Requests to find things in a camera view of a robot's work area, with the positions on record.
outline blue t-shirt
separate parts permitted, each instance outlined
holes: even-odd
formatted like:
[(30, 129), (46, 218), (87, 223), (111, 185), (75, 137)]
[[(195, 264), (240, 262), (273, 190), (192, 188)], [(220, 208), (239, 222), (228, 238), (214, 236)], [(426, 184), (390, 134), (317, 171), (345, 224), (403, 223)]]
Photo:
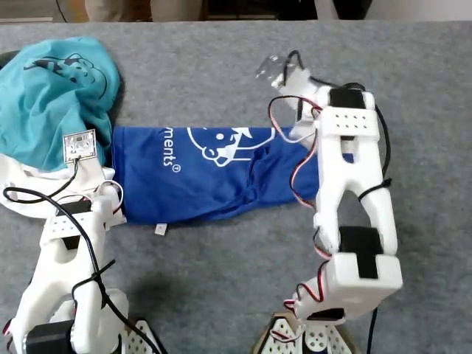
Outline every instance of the blue t-shirt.
[[(115, 180), (131, 223), (217, 220), (295, 201), (289, 178), (307, 153), (272, 128), (116, 127), (113, 135)], [(295, 188), (314, 197), (316, 157)]]

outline clothing tag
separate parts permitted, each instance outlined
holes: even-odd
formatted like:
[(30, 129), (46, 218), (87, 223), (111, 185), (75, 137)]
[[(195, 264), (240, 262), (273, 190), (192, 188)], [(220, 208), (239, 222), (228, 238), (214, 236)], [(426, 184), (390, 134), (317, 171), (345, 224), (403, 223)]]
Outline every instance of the clothing tag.
[(167, 231), (167, 224), (166, 223), (158, 223), (156, 225), (156, 229), (154, 233), (159, 236), (165, 236), (165, 232)]

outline white cloth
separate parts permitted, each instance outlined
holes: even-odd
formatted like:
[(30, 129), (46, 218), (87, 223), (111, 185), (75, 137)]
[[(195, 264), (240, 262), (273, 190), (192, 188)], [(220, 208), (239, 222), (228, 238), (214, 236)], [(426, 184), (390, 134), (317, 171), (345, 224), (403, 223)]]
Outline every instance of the white cloth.
[[(68, 168), (55, 172), (44, 172), (0, 154), (0, 203), (8, 209), (30, 218), (48, 218), (55, 212), (53, 205), (46, 201), (36, 204), (15, 203), (4, 197), (3, 189), (5, 187), (21, 187), (37, 190), (49, 195), (62, 187), (71, 178), (73, 172), (73, 170)], [(115, 171), (104, 167), (103, 174), (105, 179), (112, 179)], [(58, 200), (67, 195), (84, 192), (80, 185), (72, 182), (63, 192), (57, 194), (54, 199)], [(19, 193), (17, 198), (36, 199), (37, 197)]]

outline white printed graphic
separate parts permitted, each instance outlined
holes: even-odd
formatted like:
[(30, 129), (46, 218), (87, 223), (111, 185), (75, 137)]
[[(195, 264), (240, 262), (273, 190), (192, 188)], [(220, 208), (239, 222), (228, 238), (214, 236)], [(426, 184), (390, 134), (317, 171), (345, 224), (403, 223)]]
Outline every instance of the white printed graphic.
[(267, 130), (267, 137), (255, 139), (251, 128), (187, 128), (189, 138), (206, 159), (218, 167), (233, 161), (251, 161), (251, 151), (260, 148), (275, 137), (275, 129)]

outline cartoon face print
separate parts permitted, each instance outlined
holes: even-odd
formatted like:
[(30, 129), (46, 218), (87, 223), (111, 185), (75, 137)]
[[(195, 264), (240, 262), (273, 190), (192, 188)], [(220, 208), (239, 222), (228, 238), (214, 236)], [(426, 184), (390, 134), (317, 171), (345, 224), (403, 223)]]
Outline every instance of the cartoon face print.
[(275, 136), (274, 129), (262, 141), (254, 139), (250, 128), (187, 128), (187, 132), (194, 146), (201, 150), (201, 155), (219, 167), (232, 161), (249, 161), (251, 150), (271, 141)]
[(78, 53), (71, 54), (65, 59), (44, 57), (34, 60), (24, 70), (43, 68), (64, 77), (82, 87), (96, 86), (102, 98), (107, 89), (106, 76), (94, 64)]

